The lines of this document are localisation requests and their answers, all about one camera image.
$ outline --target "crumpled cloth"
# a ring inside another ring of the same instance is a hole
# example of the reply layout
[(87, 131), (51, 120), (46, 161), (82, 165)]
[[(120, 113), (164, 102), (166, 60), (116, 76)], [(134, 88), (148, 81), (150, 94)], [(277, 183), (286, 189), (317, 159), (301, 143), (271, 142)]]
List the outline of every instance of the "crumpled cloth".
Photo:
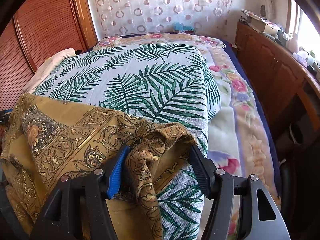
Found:
[(75, 50), (73, 48), (64, 49), (52, 57), (47, 58), (40, 67), (38, 67), (37, 71), (35, 72), (34, 76), (28, 81), (27, 84), (23, 87), (22, 91), (32, 94), (38, 85), (41, 84), (43, 80), (51, 73), (52, 70), (56, 66), (58, 66), (63, 60), (68, 57), (75, 56)]
[(112, 109), (27, 93), (11, 113), (4, 140), (1, 162), (9, 182), (7, 197), (28, 234), (61, 176), (88, 174), (123, 144), (130, 145), (120, 191), (107, 201), (119, 240), (162, 239), (156, 194), (166, 188), (196, 144), (180, 123), (158, 124)]

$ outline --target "leaf print fabric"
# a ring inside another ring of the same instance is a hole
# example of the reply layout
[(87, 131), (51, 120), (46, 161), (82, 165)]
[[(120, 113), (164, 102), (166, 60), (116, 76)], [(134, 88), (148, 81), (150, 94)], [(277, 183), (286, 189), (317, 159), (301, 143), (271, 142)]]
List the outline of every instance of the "leaf print fabric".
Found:
[[(197, 139), (205, 156), (208, 117), (220, 109), (219, 90), (206, 60), (196, 47), (183, 43), (108, 47), (69, 58), (34, 94), (116, 109), (159, 123), (179, 122)], [(164, 239), (195, 239), (204, 196), (189, 164), (158, 200)]]

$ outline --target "gold fabric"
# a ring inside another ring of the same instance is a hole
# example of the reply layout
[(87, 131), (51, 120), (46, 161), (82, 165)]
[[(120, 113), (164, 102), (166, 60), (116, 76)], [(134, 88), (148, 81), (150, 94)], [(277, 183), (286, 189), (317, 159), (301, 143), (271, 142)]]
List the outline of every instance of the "gold fabric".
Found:
[(62, 175), (93, 171), (125, 143), (132, 151), (121, 189), (107, 201), (113, 226), (120, 240), (162, 239), (156, 194), (196, 143), (183, 125), (31, 94), (20, 97), (9, 124), (1, 154), (7, 196), (28, 234)]

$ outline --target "floral blanket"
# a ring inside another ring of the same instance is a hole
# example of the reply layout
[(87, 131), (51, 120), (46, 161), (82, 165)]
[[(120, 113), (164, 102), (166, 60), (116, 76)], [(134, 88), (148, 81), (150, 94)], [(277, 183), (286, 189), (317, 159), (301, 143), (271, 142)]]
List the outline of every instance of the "floral blanket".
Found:
[[(221, 108), (220, 94), (199, 51), (205, 46), (186, 43), (119, 44), (67, 58), (34, 94), (182, 123), (206, 156), (208, 120)], [(164, 239), (194, 239), (199, 229), (204, 197), (191, 166), (180, 168), (172, 166), (175, 176), (157, 195)]]
[[(268, 136), (258, 114), (252, 89), (236, 70), (220, 40), (188, 34), (159, 33), (133, 38), (109, 37), (102, 39), (94, 49), (164, 42), (197, 47), (220, 90), (221, 109), (208, 123), (208, 158), (232, 175), (248, 177), (250, 174), (257, 174), (276, 204), (280, 205)], [(198, 239), (207, 223), (211, 205), (212, 202), (205, 199)], [(239, 197), (235, 196), (229, 228), (230, 239), (235, 237), (238, 214)]]

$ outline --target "metal screw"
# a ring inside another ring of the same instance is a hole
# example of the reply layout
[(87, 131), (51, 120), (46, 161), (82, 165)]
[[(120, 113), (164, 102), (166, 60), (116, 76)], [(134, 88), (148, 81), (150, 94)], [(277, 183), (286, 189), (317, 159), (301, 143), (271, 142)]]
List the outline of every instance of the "metal screw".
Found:
[(216, 173), (219, 175), (225, 174), (225, 171), (223, 169), (216, 169)]
[(68, 176), (68, 175), (63, 175), (60, 180), (61, 180), (62, 182), (65, 182), (65, 181), (67, 181), (68, 179), (69, 179), (69, 176)]
[(96, 174), (96, 175), (100, 175), (100, 174), (102, 174), (103, 173), (103, 170), (102, 169), (96, 169), (96, 170), (94, 170), (94, 174)]
[(250, 175), (250, 179), (252, 179), (253, 181), (257, 181), (259, 180), (259, 177), (255, 174)]

